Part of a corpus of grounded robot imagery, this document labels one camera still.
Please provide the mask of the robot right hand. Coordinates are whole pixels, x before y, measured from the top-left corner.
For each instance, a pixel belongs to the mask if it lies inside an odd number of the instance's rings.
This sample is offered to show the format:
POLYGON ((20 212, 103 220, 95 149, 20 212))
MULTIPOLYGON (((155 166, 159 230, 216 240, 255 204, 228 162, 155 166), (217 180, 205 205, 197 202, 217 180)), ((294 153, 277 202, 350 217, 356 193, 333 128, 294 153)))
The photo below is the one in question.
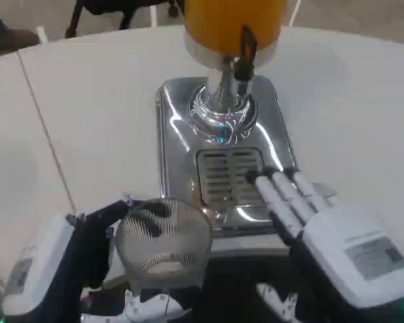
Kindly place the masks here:
POLYGON ((250 170, 328 322, 404 322, 404 245, 376 213, 322 193, 300 170, 250 170))

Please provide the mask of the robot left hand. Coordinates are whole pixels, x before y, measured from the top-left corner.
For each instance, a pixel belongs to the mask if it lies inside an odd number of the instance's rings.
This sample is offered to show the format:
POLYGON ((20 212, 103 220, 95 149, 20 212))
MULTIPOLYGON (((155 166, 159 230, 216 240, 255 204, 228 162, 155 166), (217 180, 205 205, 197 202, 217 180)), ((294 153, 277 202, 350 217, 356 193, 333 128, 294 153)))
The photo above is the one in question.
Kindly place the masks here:
POLYGON ((112 225, 130 211, 148 210, 169 219, 177 199, 125 196, 88 215, 59 215, 15 263, 1 304, 2 322, 129 322, 125 312, 87 314, 84 288, 99 288, 110 269, 112 225))

